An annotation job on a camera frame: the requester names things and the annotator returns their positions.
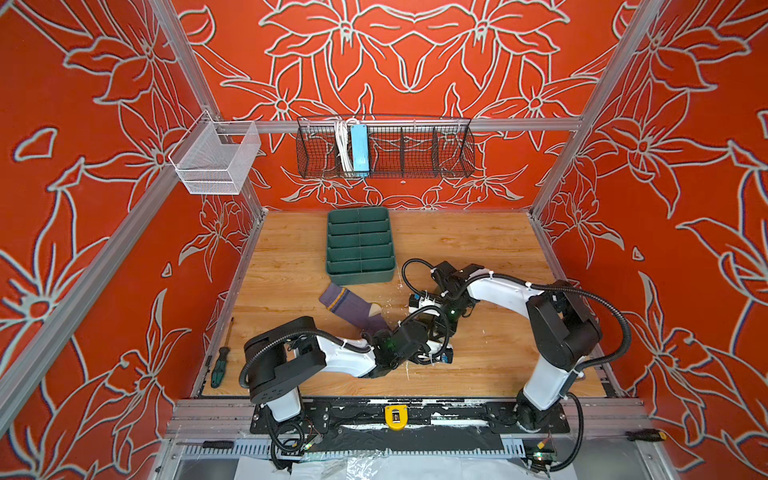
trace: green storage box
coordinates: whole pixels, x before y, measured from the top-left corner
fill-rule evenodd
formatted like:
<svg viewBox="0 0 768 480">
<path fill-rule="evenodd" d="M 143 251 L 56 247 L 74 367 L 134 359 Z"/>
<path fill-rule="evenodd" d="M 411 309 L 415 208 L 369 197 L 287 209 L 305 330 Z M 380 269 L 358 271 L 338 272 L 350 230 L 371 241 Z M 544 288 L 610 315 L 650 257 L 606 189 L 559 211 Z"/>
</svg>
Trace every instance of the green storage box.
<svg viewBox="0 0 768 480">
<path fill-rule="evenodd" d="M 328 214 L 326 272 L 336 285 L 389 282 L 396 268 L 386 208 L 348 208 Z"/>
</svg>

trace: yellow connector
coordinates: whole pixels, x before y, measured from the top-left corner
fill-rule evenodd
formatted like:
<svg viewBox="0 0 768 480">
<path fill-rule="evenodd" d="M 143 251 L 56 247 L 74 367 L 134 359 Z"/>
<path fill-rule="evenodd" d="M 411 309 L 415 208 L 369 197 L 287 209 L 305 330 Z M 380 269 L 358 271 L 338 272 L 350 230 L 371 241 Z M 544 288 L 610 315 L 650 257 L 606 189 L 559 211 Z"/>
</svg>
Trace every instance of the yellow connector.
<svg viewBox="0 0 768 480">
<path fill-rule="evenodd" d="M 408 425 L 408 406 L 390 405 L 384 408 L 384 419 L 392 430 L 402 430 Z"/>
</svg>

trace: red wall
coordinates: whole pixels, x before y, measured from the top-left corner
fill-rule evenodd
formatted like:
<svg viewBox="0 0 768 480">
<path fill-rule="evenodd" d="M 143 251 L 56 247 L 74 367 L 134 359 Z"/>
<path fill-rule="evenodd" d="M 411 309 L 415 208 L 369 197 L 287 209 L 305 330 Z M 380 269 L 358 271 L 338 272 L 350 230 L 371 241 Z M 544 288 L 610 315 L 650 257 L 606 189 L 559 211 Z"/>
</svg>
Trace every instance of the red wall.
<svg viewBox="0 0 768 480">
<path fill-rule="evenodd" d="M 765 2 L 668 2 L 542 217 L 633 323 L 614 370 L 683 478 L 768 475 L 767 25 Z"/>
<path fill-rule="evenodd" d="M 174 0 L 224 117 L 578 116 L 636 1 L 204 2 Z M 456 180 L 303 180 L 290 135 L 263 139 L 262 204 L 321 210 L 529 207 L 563 132 L 480 134 Z"/>
<path fill-rule="evenodd" d="M 200 113 L 148 3 L 4 2 L 0 373 Z M 253 219 L 177 185 L 0 439 L 3 478 L 146 476 Z"/>
</svg>

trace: mesh basket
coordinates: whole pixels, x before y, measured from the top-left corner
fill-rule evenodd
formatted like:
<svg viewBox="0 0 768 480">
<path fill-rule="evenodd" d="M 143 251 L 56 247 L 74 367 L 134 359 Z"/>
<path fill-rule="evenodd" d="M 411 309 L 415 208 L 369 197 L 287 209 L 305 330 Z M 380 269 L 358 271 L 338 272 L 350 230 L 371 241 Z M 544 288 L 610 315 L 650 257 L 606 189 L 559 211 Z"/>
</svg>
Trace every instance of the mesh basket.
<svg viewBox="0 0 768 480">
<path fill-rule="evenodd" d="M 365 171 L 344 171 L 334 128 L 351 116 L 301 117 L 296 138 L 299 175 L 304 178 L 433 178 L 469 177 L 475 172 L 475 138 L 468 118 L 410 120 L 376 115 L 359 120 L 368 128 Z M 352 158 L 351 135 L 347 151 Z"/>
<path fill-rule="evenodd" d="M 259 153 L 261 138 L 256 124 L 250 122 L 239 144 L 228 144 L 222 143 L 223 135 L 216 131 L 218 123 L 204 114 L 187 132 L 186 142 L 191 144 L 170 155 L 176 173 L 191 194 L 239 194 Z"/>
</svg>

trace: sock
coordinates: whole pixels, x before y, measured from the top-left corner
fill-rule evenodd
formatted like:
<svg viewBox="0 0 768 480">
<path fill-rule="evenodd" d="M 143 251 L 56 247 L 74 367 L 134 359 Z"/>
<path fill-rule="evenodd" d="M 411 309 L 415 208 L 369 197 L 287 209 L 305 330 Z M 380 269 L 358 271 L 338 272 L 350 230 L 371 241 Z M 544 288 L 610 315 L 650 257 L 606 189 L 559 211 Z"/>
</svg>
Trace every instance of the sock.
<svg viewBox="0 0 768 480">
<path fill-rule="evenodd" d="M 389 330 L 381 314 L 381 306 L 366 302 L 346 287 L 331 283 L 320 296 L 320 302 L 362 331 L 373 334 L 379 330 Z"/>
</svg>

